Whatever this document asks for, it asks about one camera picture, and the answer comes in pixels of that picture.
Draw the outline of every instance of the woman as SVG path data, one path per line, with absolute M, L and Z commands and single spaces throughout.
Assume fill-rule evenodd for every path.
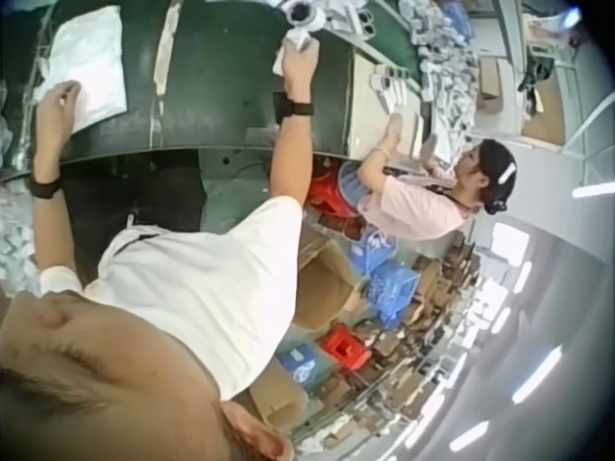
M 407 240 L 432 240 L 459 228 L 481 208 L 488 214 L 506 211 L 517 165 L 504 145 L 483 140 L 461 156 L 451 177 L 432 158 L 433 136 L 421 149 L 430 179 L 394 178 L 382 170 L 400 142 L 402 128 L 401 115 L 394 114 L 383 140 L 358 169 L 361 182 L 372 192 L 358 204 L 368 223 Z

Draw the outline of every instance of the person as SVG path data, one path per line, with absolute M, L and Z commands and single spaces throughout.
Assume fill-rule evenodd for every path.
M 127 227 L 85 287 L 64 193 L 43 190 L 57 184 L 79 85 L 45 96 L 33 173 L 33 195 L 51 195 L 34 198 L 42 296 L 17 294 L 0 328 L 3 460 L 293 458 L 284 435 L 231 398 L 263 371 L 294 314 L 318 48 L 284 43 L 295 104 L 270 199 L 223 235 Z
M 395 153 L 402 129 L 402 116 L 393 114 L 382 141 L 358 168 L 360 181 L 371 193 L 357 209 L 369 224 L 403 239 L 432 240 L 459 228 L 480 209 L 488 214 L 506 211 L 517 164 L 504 145 L 483 140 L 463 153 L 452 177 L 433 159 L 437 138 L 431 136 L 420 154 L 430 179 L 395 178 L 383 168 Z

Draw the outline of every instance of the pink shirt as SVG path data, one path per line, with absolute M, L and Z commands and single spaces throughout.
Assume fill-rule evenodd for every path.
M 386 178 L 382 195 L 372 194 L 358 204 L 365 220 L 381 231 L 407 240 L 433 240 L 454 231 L 465 222 L 449 198 L 434 194 L 425 185 L 452 186 L 455 180 L 444 171 L 434 179 L 392 176 Z

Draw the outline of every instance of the ear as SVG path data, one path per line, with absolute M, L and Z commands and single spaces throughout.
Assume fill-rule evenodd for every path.
M 487 185 L 489 185 L 489 178 L 487 178 L 485 175 L 483 175 L 482 173 L 479 173 L 479 177 L 477 180 L 478 186 L 483 189 L 485 188 Z
M 234 401 L 223 401 L 222 411 L 236 434 L 252 446 L 256 452 L 274 461 L 291 461 L 293 459 L 294 449 L 290 441 L 257 420 L 241 405 Z

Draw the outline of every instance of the black wristband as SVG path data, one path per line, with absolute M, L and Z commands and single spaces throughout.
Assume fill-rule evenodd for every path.
M 291 117 L 293 115 L 312 116 L 314 114 L 314 105 L 307 103 L 295 103 L 286 96 L 283 101 L 283 117 Z
M 60 189 L 62 189 L 62 176 L 48 183 L 37 182 L 34 173 L 30 176 L 30 193 L 37 199 L 51 200 Z

